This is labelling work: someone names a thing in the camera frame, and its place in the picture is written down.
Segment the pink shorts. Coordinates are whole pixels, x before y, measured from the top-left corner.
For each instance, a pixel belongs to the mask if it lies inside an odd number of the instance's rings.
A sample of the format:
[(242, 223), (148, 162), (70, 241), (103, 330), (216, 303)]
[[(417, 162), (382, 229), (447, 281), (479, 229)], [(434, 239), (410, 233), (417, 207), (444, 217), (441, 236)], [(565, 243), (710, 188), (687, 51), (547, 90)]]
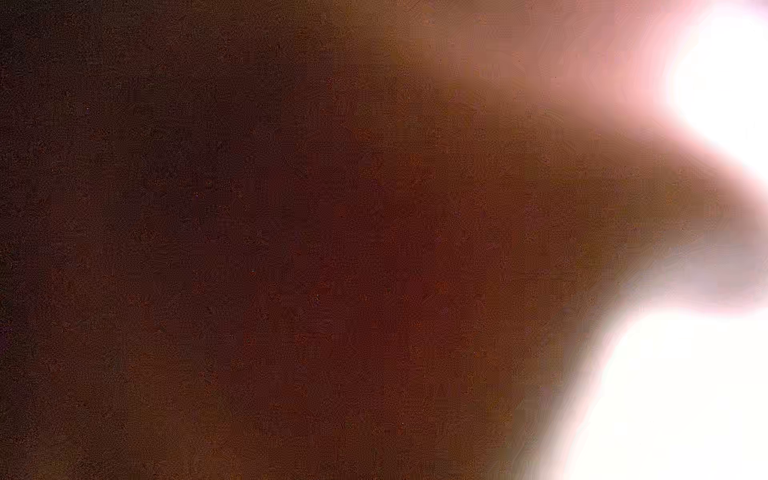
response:
[(5, 1), (5, 479), (550, 476), (635, 309), (767, 300), (702, 1)]

